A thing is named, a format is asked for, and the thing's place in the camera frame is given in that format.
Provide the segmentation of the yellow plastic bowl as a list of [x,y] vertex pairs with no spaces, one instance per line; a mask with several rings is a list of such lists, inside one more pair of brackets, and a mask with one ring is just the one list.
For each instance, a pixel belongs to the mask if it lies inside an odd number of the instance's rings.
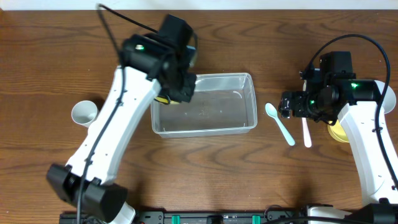
[[338,142],[343,142],[343,143],[349,143],[348,137],[341,126],[340,122],[337,120],[334,125],[329,124],[327,126],[328,132],[330,136],[338,141]]

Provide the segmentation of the yellow plastic cup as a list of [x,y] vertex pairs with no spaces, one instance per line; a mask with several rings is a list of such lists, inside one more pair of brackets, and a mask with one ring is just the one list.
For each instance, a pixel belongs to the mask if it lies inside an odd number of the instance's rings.
[[162,103],[163,105],[178,105],[178,104],[180,104],[180,102],[173,101],[170,98],[164,98],[161,96],[155,97],[154,100],[158,103]]

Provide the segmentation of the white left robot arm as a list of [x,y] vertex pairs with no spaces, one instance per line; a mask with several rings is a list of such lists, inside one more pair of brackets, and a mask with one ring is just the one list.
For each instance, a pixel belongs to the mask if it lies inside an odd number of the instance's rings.
[[188,23],[167,15],[159,30],[135,34],[116,46],[119,64],[111,89],[81,146],[65,165],[52,164],[47,181],[76,208],[75,223],[132,223],[127,189],[115,179],[127,145],[153,101],[189,102],[197,56],[197,35]]

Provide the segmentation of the grey plastic bowl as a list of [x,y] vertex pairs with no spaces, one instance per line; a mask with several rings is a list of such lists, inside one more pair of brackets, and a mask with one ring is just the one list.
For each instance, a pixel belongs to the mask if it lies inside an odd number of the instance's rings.
[[[380,93],[382,93],[384,87],[385,87],[385,83],[379,80],[375,80],[377,87],[380,91]],[[396,94],[394,93],[394,90],[388,86],[387,87],[387,91],[386,91],[386,95],[384,97],[384,101],[382,103],[382,107],[384,108],[384,113],[388,114],[390,113],[396,106]]]

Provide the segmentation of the grey plastic cup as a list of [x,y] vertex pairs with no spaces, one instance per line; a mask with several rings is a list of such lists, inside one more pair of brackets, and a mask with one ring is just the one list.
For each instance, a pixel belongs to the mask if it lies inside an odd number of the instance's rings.
[[88,128],[98,116],[98,108],[95,103],[89,100],[78,102],[72,109],[72,120],[81,126]]

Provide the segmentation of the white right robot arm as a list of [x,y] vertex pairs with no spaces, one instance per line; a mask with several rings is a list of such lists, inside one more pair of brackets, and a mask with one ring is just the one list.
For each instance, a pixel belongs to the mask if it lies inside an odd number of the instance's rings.
[[384,116],[386,109],[376,111],[383,83],[356,78],[350,52],[322,55],[319,68],[310,67],[302,79],[304,90],[283,92],[278,108],[281,116],[341,125],[351,146],[363,200],[363,207],[353,213],[329,205],[309,205],[304,215],[366,223],[397,223],[397,187],[382,155],[375,127],[378,121],[386,157],[397,170],[397,154]]

